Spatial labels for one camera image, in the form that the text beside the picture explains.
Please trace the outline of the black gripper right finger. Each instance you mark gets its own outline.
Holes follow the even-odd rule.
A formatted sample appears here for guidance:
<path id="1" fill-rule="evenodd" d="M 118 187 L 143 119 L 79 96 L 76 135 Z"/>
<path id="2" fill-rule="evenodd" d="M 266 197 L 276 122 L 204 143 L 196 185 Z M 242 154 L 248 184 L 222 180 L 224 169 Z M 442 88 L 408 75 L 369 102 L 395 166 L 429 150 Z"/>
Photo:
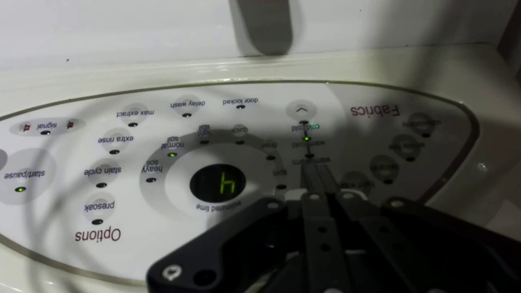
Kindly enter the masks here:
<path id="1" fill-rule="evenodd" d="M 428 293 L 434 285 L 432 270 L 405 234 L 377 207 L 353 192 L 341 192 L 327 166 L 322 176 L 356 290 Z"/>

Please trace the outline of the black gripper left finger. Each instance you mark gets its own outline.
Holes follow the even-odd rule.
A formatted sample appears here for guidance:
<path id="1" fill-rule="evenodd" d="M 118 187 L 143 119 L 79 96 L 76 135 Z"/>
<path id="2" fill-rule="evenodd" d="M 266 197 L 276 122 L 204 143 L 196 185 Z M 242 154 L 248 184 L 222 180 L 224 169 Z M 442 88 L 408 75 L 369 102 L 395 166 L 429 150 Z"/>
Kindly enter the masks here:
<path id="1" fill-rule="evenodd" d="M 328 195 L 335 190 L 323 164 L 301 166 L 301 197 L 304 224 L 304 255 L 310 293 L 346 293 L 348 280 L 335 220 L 330 215 Z"/>

